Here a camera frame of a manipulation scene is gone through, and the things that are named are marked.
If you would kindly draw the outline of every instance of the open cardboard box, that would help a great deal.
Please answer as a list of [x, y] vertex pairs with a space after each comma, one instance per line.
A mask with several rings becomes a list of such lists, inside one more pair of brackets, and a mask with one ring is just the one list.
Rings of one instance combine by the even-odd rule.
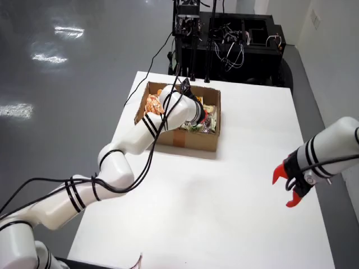
[[[156, 94], [159, 89], [167, 86], [165, 83], [148, 82], [144, 95], [142, 96], [140, 107], [136, 113], [135, 124], [144, 116], [147, 97], [149, 94]], [[216, 151], [217, 142], [220, 133], [220, 91], [212, 88], [192, 86], [191, 91], [195, 96], [203, 96], [203, 103], [206, 105], [215, 105], [217, 107], [217, 125], [215, 134], [212, 133], [196, 133], [183, 129], [175, 129], [172, 131], [161, 133], [157, 143], [175, 147], [185, 147], [195, 150]]]

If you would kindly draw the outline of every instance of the power outlet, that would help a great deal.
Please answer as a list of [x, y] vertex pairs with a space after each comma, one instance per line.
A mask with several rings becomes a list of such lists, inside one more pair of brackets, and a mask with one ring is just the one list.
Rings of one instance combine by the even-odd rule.
[[315, 30], [317, 30], [320, 24], [320, 17], [315, 13], [314, 10], [310, 12], [310, 19], [312, 20]]

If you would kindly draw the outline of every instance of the white table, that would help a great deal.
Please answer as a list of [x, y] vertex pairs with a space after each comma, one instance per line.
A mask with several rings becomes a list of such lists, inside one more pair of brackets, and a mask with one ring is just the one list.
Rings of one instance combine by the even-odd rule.
[[[144, 77], [137, 73], [131, 92]], [[151, 73], [147, 81], [171, 84], [174, 77]], [[134, 125], [147, 81], [113, 140]], [[129, 268], [143, 252], [144, 269], [334, 268], [315, 189], [287, 208], [285, 180], [271, 184], [274, 168], [303, 143], [290, 90], [191, 84], [222, 93], [217, 152], [156, 146], [141, 186], [86, 209], [68, 258]], [[148, 151], [126, 157], [138, 176]]]

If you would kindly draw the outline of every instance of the white wall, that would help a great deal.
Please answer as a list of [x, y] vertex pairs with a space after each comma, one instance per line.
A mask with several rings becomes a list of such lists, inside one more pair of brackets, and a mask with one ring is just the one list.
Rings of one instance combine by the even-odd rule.
[[[211, 8], [201, 5], [200, 10], [205, 12], [211, 12], [213, 8], [213, 0], [201, 0], [202, 3], [208, 4]], [[222, 13], [222, 3], [224, 1], [224, 11], [225, 13], [236, 13], [237, 0], [217, 0], [217, 5], [215, 8], [216, 12]]]
[[310, 0], [256, 0], [256, 14], [272, 15], [280, 24], [287, 44], [297, 45]]
[[254, 3], [254, 13], [257, 15], [266, 15], [269, 0], [256, 0]]
[[255, 0], [237, 0], [236, 13], [253, 14]]
[[[321, 19], [317, 30], [312, 9]], [[298, 49], [326, 126], [343, 116], [359, 120], [358, 11], [358, 0], [312, 0], [303, 24]], [[343, 178], [359, 217], [359, 167]]]

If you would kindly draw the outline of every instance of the food package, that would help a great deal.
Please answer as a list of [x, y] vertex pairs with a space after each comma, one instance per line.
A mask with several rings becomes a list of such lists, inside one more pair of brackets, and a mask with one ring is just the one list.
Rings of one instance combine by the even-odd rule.
[[146, 115], [149, 112], [152, 112], [156, 115], [160, 115], [164, 113], [164, 110], [161, 106], [161, 103], [159, 101], [158, 95], [161, 93], [161, 90], [158, 90], [158, 94], [150, 94], [147, 97], [146, 106], [145, 106], [145, 112], [144, 115]]
[[181, 128], [188, 130], [189, 132], [215, 133], [215, 127], [217, 125], [217, 108], [215, 105], [204, 104], [203, 109], [206, 112], [206, 116], [201, 123], [191, 125], [191, 123], [186, 122], [181, 125]]
[[203, 105], [203, 97], [202, 96], [196, 96], [196, 98]]

